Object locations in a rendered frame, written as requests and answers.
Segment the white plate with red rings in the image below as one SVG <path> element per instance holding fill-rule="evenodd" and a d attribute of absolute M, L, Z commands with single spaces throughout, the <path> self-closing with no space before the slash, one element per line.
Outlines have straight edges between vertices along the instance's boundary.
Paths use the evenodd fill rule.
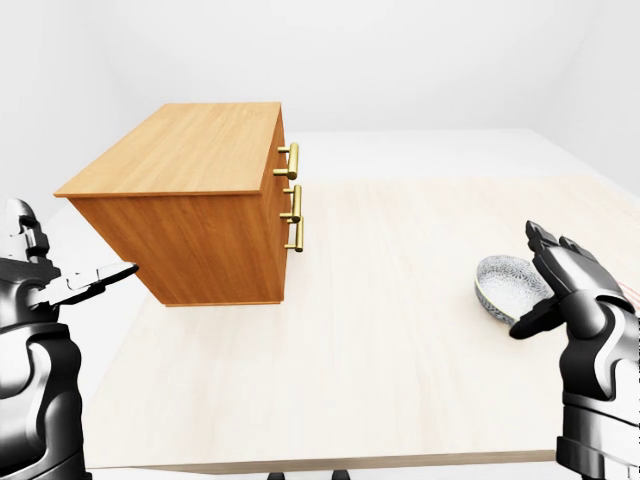
<path fill-rule="evenodd" d="M 624 296 L 629 300 L 632 306 L 635 309 L 637 315 L 640 315 L 640 293 L 626 285 L 623 282 L 618 283 L 620 289 L 622 290 Z"/>

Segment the dark patterned bowl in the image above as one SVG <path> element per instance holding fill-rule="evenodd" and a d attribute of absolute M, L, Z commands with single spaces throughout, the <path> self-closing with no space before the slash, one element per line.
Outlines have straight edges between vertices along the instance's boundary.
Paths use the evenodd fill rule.
<path fill-rule="evenodd" d="M 476 267 L 474 289 L 483 308 L 509 326 L 554 295 L 530 261 L 508 255 L 482 259 Z"/>

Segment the wooden cabinet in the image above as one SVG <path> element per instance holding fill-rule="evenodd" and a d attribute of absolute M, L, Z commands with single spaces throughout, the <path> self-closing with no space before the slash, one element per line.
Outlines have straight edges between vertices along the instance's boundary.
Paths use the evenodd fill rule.
<path fill-rule="evenodd" d="M 288 249 L 278 270 L 261 187 L 278 108 L 164 105 L 57 196 L 164 305 L 279 303 Z"/>

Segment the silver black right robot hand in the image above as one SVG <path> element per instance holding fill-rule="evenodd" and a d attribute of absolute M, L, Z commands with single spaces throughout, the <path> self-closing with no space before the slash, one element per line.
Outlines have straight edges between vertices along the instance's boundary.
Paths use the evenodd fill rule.
<path fill-rule="evenodd" d="M 534 253 L 533 265 L 553 295 L 521 316 L 510 329 L 512 338 L 530 338 L 566 324 L 574 337 L 592 339 L 606 329 L 605 307 L 636 318 L 632 303 L 591 252 L 565 236 L 554 237 L 531 220 L 525 233 Z"/>

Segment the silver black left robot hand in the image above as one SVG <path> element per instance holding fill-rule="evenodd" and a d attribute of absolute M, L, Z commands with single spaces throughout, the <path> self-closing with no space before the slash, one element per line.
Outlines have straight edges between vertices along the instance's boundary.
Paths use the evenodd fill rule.
<path fill-rule="evenodd" d="M 136 273 L 133 262 L 64 275 L 47 258 L 49 241 L 23 200 L 6 203 L 7 251 L 0 255 L 0 330 L 55 322 L 61 305 L 74 305 Z"/>

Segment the wooden drawer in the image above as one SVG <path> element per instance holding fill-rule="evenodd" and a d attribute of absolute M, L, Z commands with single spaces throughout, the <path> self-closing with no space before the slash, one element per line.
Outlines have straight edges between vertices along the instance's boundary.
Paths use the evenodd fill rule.
<path fill-rule="evenodd" d="M 289 212 L 291 207 L 290 195 L 283 193 L 283 189 L 289 187 L 289 180 L 285 176 L 274 176 L 273 170 L 276 168 L 286 168 L 286 166 L 286 156 L 276 152 L 270 160 L 269 167 L 267 168 L 268 176 L 266 177 L 268 181 L 267 186 L 269 187 L 268 220 L 272 227 L 274 256 L 278 270 L 283 268 L 285 262 L 284 245 L 287 243 L 287 241 L 284 240 L 284 235 L 287 230 L 286 220 L 281 219 L 279 214 Z"/>
<path fill-rule="evenodd" d="M 288 212 L 290 208 L 289 196 L 283 193 L 283 189 L 288 187 L 288 180 L 285 176 L 275 176 L 273 174 L 274 169 L 286 167 L 286 156 L 278 152 L 278 148 L 284 145 L 282 113 L 281 108 L 278 108 L 261 184 L 267 224 L 275 231 L 278 231 L 282 223 L 280 214 Z"/>

